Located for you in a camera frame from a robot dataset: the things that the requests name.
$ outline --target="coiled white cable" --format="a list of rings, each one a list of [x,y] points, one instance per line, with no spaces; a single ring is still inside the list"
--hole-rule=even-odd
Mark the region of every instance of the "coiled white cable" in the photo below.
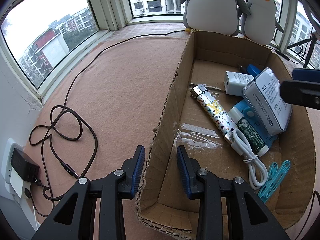
[[[244,163],[247,163],[249,168],[249,183],[256,190],[262,187],[268,179],[268,171],[265,165],[259,160],[258,155],[252,152],[247,138],[239,129],[234,129],[232,132],[234,143],[231,147],[239,154],[244,156]],[[256,168],[260,172],[260,182],[256,178]]]

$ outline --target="pink fabric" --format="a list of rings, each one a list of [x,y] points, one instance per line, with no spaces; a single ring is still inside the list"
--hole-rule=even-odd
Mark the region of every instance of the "pink fabric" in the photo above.
[[[168,25],[170,28],[152,30],[156,25],[128,26],[129,31],[149,28],[149,33],[167,33],[183,30],[183,26]],[[119,33],[126,33],[126,28]],[[152,128],[158,121],[164,106],[169,85],[183,52],[188,33],[177,33],[167,37],[144,37],[131,40],[108,49],[93,62],[77,79],[67,101],[67,106],[75,110],[93,128],[98,137],[98,152],[86,177],[90,180],[103,178],[121,167],[123,161],[131,158],[137,145],[143,145],[148,152],[154,133]],[[61,82],[51,95],[36,122],[36,125],[50,125],[50,111],[55,105],[63,105],[68,88],[76,76],[103,48],[119,41],[116,36],[100,43]],[[79,127],[71,114],[65,114],[57,129],[68,137],[76,137]],[[32,142],[43,138],[45,129],[38,129]],[[81,174],[88,163],[94,140],[84,126],[83,136],[76,142],[67,141],[52,131],[52,143],[59,157],[68,163],[77,174]],[[40,165],[40,179],[47,185],[41,160],[40,147],[26,145],[25,152]],[[51,153],[49,141],[44,145],[44,159],[49,173],[54,196],[66,192],[76,181],[67,174]],[[44,214],[51,211],[52,203],[42,195],[42,189],[31,187],[31,193],[38,210]],[[171,239],[138,222],[135,203],[124,201],[124,222],[128,240]],[[98,239],[99,205],[97,205],[95,239]],[[43,218],[37,215],[41,223]]]

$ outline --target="lip balm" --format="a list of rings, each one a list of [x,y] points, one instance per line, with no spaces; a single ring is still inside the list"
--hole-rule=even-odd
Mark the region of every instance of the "lip balm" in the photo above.
[[[234,142],[232,131],[238,127],[230,115],[204,85],[199,85],[191,89],[191,94],[210,116],[219,131],[223,134],[223,138],[232,144]]]
[[[236,107],[233,107],[230,109],[229,115],[235,121],[239,130],[247,138],[249,144],[255,150],[256,154],[259,157],[264,155],[269,150],[269,147],[263,141],[263,139],[258,134],[258,132],[252,127],[252,125],[244,117],[244,115]]]

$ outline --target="white penguin belly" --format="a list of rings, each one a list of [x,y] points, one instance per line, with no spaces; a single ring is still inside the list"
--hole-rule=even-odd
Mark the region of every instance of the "white penguin belly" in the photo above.
[[[231,35],[238,27],[236,0],[190,0],[187,22],[196,30]]]
[[[257,4],[251,5],[250,12],[244,24],[245,35],[258,44],[269,44],[276,28],[275,14]]]

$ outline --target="small penguin plush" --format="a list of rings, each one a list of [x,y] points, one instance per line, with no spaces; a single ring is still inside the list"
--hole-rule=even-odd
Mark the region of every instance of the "small penguin plush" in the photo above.
[[[246,0],[251,15],[243,14],[241,18],[242,34],[250,40],[267,45],[273,39],[275,28],[282,33],[284,30],[276,21],[277,6],[274,0]]]
[[[188,0],[183,24],[190,29],[236,36],[239,33],[237,5],[250,15],[244,0]]]

